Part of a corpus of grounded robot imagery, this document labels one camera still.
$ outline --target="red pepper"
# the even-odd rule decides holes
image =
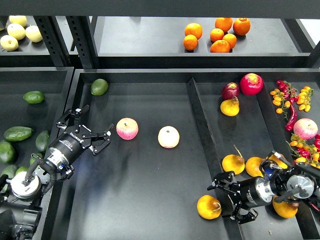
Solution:
[[[285,130],[287,131],[292,131],[294,129],[294,125],[297,120],[297,111],[293,106],[293,104],[290,104],[290,112],[291,112],[291,116],[289,118],[288,123],[285,125]]]
[[[304,157],[304,158],[307,158],[307,157],[310,156],[310,152],[309,152],[309,151],[306,151],[306,150],[302,151],[300,154],[301,154],[301,156]]]

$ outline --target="pale yellow apple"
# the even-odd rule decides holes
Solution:
[[[164,126],[160,129],[158,134],[158,141],[162,147],[166,149],[172,149],[178,145],[179,140],[179,132],[173,126]]]
[[[11,15],[9,21],[12,24],[20,24],[22,27],[27,26],[27,17],[23,15]]]
[[[10,35],[4,35],[1,37],[0,45],[8,52],[14,51],[19,47],[18,40]]]
[[[30,25],[25,29],[25,35],[31,42],[38,43],[42,40],[38,26]]]
[[[8,34],[17,40],[21,40],[26,36],[26,30],[18,23],[11,23],[6,29]]]

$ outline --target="shelf compartment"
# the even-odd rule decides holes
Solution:
[[[139,124],[139,133],[132,141],[125,141],[113,130],[106,150],[97,157],[86,151],[75,162],[75,176],[63,184],[52,239],[61,232],[65,233],[60,235],[63,239],[94,239],[106,233],[111,239],[228,239],[232,232],[226,231],[221,217],[204,221],[197,213],[198,199],[216,193],[206,191],[212,181],[210,162],[204,155],[186,82],[191,78],[196,82],[220,160],[235,152],[233,144],[246,160],[266,157],[273,149],[287,156],[289,150],[278,150],[277,146],[285,137],[281,134],[283,141],[274,142],[270,135],[275,119],[266,120],[261,94],[241,95],[236,117],[226,117],[219,111],[222,87],[239,82],[250,72],[260,74],[266,86],[273,84],[276,76],[294,76],[300,82],[312,76],[316,82],[320,74],[318,69],[76,70],[68,108],[89,104],[83,121],[94,132],[104,131],[123,117],[132,117]],[[97,78],[109,82],[103,96],[90,93],[91,83]],[[164,149],[158,143],[158,132],[166,125],[180,132],[180,143],[174,149]],[[243,172],[237,179],[249,177]],[[308,239],[298,216],[283,219],[270,205],[256,210],[257,220],[239,227],[243,238]],[[310,210],[305,214],[312,217]],[[307,233],[308,237],[319,235],[317,229]]]

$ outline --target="apple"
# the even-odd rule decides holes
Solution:
[[[26,36],[26,30],[18,23],[11,23],[7,28],[7,32],[18,41]]]
[[[301,118],[293,125],[293,133],[304,140],[309,140],[318,134],[318,126],[312,119]]]
[[[11,15],[9,21],[12,24],[20,24],[22,27],[27,26],[27,17],[23,15]]]
[[[42,40],[38,26],[30,25],[25,29],[25,35],[31,42],[38,43]]]
[[[14,51],[19,47],[18,40],[10,35],[4,35],[1,37],[0,45],[8,52]]]
[[[241,78],[239,86],[244,95],[255,95],[264,87],[264,80],[255,73],[248,73]]]
[[[115,128],[116,133],[124,140],[134,139],[139,131],[138,123],[130,117],[120,119]]]
[[[162,147],[166,149],[172,149],[178,145],[179,140],[179,132],[173,126],[164,126],[160,129],[158,134],[158,141]]]

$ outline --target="black tray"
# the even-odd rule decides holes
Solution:
[[[30,138],[12,143],[18,153],[14,164],[19,167],[30,165],[31,154],[38,152],[36,138],[42,131],[50,132],[49,142],[57,138],[56,120],[64,112],[72,74],[73,67],[0,68],[0,140],[4,140],[3,133],[13,126],[30,127],[34,131]],[[23,95],[34,90],[44,93],[44,102],[25,102]],[[0,171],[5,166],[0,163]],[[50,197],[51,191],[43,198],[43,212],[35,239],[43,232]]]
[[[257,96],[241,94],[239,115],[224,116],[219,111],[222,87],[228,82],[239,82],[253,71],[76,70],[68,108],[89,104],[90,111],[82,120],[94,132],[104,131],[123,117],[132,117],[139,124],[139,133],[132,141],[125,141],[113,130],[111,144],[104,152],[93,157],[86,151],[75,162],[76,175],[63,184],[51,239],[315,239],[319,236],[318,218],[313,217],[309,208],[299,207],[297,217],[283,219],[270,205],[258,207],[256,221],[235,225],[232,230],[230,225],[224,225],[222,217],[206,221],[197,213],[197,201],[202,195],[216,196],[215,191],[206,191],[213,177],[208,165],[218,171],[220,165],[214,159],[221,160],[234,153],[233,144],[245,159],[266,157],[273,149],[290,159],[281,131],[285,120],[274,114],[267,87],[275,85],[279,78],[300,83],[308,79],[311,87],[320,91],[318,69],[256,69],[266,81],[266,87]],[[90,93],[91,83],[97,78],[110,83],[103,96]],[[191,78],[196,82],[216,142],[218,156],[212,159],[204,155],[191,109],[186,87]],[[312,99],[315,102],[310,118],[317,116],[317,98],[315,95]],[[166,125],[180,132],[176,148],[164,149],[157,141],[160,128]],[[249,177],[243,172],[237,179]],[[228,198],[220,200],[223,209]],[[309,224],[302,224],[303,218]]]

